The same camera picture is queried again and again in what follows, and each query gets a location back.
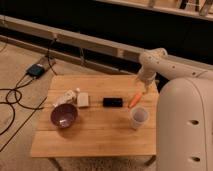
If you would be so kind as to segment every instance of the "table leg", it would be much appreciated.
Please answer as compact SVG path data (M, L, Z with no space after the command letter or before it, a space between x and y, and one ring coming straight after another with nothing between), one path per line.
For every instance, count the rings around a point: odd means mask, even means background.
M147 166L147 167L149 167L149 166L151 166L155 162L155 160L156 160L156 156L153 155L148 161L146 161L144 163L144 165Z
M63 168L55 158L48 158L48 160L58 169L58 171L63 171Z

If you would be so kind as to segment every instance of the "cup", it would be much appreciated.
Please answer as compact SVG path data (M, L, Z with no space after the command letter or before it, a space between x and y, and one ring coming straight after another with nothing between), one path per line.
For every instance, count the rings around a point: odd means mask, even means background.
M131 127L137 130L147 119L149 113L142 107L136 106L131 109Z

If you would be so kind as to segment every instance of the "purple bowl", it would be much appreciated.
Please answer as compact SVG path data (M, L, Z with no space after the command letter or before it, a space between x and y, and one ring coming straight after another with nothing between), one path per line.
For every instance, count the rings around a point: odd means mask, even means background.
M72 104L62 104L57 106L51 114L51 121L59 128L68 128L78 116L78 111Z

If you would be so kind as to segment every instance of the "toy carrot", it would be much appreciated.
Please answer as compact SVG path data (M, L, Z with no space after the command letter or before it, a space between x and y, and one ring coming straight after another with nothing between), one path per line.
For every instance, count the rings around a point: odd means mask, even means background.
M141 92L140 93L136 93L134 95L134 97L132 98L132 100L130 101L128 107L129 108L134 107L140 101L141 97L142 97L142 93Z

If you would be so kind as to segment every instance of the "wall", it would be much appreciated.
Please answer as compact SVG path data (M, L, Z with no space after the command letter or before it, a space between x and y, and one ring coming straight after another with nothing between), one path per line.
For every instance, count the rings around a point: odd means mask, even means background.
M0 0L1 13L213 64L213 22L94 2Z

